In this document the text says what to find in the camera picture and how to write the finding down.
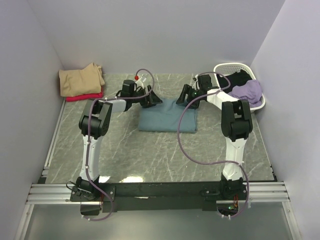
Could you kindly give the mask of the blue t shirt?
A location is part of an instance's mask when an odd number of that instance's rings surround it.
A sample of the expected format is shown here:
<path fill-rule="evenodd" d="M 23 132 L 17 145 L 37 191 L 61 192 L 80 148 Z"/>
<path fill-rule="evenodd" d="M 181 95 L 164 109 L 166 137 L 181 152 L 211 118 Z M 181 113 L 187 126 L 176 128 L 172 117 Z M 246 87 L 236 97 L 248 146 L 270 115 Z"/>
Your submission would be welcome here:
<path fill-rule="evenodd" d="M 185 110 L 187 103 L 176 104 L 175 99 L 163 99 L 162 103 L 139 112 L 138 130 L 145 132 L 195 133 L 197 110 Z"/>

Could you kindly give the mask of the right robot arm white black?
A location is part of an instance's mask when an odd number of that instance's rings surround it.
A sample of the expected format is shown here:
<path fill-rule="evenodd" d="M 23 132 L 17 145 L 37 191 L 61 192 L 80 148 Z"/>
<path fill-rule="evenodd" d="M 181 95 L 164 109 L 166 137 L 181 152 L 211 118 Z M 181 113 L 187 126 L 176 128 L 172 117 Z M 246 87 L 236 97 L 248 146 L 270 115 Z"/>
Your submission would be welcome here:
<path fill-rule="evenodd" d="M 183 114 L 188 109 L 197 109 L 202 100 L 221 110 L 220 127 L 225 137 L 226 153 L 218 193 L 222 198 L 230 200 L 247 192 L 243 184 L 247 178 L 243 156 L 247 139 L 253 130 L 250 104 L 247 100 L 234 98 L 219 86 L 214 86 L 208 73 L 197 74 L 193 80 L 193 85 L 183 86 L 176 104 L 187 104 Z"/>

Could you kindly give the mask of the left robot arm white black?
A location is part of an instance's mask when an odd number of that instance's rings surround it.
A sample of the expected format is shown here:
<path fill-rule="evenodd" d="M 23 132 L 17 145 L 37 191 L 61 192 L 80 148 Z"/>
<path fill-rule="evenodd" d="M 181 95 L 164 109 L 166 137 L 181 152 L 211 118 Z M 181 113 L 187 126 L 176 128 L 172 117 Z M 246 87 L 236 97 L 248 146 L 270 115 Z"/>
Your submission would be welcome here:
<path fill-rule="evenodd" d="M 142 108 L 154 107 L 163 101 L 154 93 L 151 85 L 144 85 L 142 79 L 123 81 L 122 88 L 111 99 L 90 99 L 79 120 L 83 139 L 83 158 L 75 186 L 88 201 L 100 195 L 99 158 L 103 137 L 109 130 L 113 113 L 128 111 L 133 104 Z"/>

